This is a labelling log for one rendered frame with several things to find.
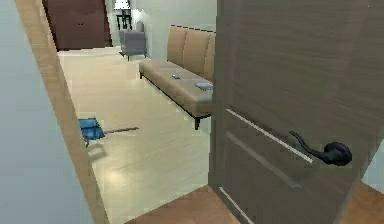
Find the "tan sofa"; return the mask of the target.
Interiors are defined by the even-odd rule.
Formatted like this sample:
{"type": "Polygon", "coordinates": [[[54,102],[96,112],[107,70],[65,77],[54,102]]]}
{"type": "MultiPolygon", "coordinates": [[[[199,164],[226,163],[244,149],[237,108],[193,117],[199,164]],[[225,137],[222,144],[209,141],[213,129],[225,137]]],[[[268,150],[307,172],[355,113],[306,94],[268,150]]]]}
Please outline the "tan sofa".
{"type": "Polygon", "coordinates": [[[167,59],[143,60],[140,78],[145,77],[194,119],[194,128],[212,113],[213,88],[202,91],[196,82],[213,85],[215,59],[214,31],[171,25],[167,59]],[[177,75],[180,80],[172,78],[177,75]]]}

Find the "grey-brown room door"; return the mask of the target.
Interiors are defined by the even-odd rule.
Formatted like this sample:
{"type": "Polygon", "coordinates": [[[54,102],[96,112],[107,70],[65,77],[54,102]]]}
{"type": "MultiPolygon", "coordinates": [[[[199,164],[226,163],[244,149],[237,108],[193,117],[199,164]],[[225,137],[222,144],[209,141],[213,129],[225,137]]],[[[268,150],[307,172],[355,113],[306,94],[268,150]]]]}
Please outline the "grey-brown room door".
{"type": "Polygon", "coordinates": [[[384,0],[217,0],[214,71],[209,184],[239,224],[384,224],[363,180],[384,144],[384,0]]]}

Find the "black side table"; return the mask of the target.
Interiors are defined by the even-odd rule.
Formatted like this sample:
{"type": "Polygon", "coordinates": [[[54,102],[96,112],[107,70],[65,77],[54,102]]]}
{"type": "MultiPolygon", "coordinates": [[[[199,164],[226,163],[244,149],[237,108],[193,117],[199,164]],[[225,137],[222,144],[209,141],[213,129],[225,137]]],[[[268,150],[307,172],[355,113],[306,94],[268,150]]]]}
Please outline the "black side table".
{"type": "Polygon", "coordinates": [[[130,9],[121,9],[116,15],[118,29],[132,28],[132,14],[130,9]]]}

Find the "dark brown cupboard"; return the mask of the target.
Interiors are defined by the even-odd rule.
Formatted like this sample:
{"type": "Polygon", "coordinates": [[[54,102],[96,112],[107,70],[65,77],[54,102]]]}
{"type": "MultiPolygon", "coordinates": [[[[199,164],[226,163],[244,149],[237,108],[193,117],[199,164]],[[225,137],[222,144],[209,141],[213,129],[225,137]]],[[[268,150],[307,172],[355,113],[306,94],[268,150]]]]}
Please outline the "dark brown cupboard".
{"type": "Polygon", "coordinates": [[[112,46],[105,0],[42,0],[58,51],[112,46]]]}

